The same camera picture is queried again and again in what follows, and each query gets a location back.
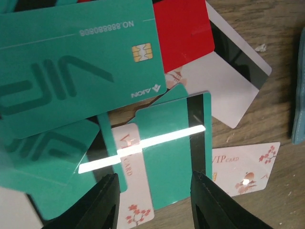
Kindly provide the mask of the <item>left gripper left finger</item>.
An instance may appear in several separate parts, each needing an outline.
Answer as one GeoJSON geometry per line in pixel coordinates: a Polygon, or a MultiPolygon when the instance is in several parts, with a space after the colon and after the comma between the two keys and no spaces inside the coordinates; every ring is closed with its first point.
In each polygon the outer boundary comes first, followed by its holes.
{"type": "Polygon", "coordinates": [[[118,223],[120,185],[118,175],[105,175],[67,211],[45,229],[115,229],[118,223]]]}

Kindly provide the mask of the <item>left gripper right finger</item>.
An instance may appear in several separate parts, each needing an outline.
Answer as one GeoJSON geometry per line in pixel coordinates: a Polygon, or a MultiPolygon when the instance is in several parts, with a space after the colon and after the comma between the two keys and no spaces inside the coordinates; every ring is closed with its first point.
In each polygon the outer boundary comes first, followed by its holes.
{"type": "Polygon", "coordinates": [[[270,229],[239,205],[204,173],[194,171],[191,205],[196,229],[270,229]]]}

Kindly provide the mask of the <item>blue leather card holder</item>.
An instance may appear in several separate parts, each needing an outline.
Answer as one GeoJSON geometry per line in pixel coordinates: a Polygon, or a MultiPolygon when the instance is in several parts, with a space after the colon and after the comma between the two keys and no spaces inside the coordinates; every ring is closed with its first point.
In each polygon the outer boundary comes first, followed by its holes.
{"type": "Polygon", "coordinates": [[[292,130],[292,143],[297,145],[305,140],[305,28],[300,35],[297,81],[295,96],[295,117],[292,130]]]}

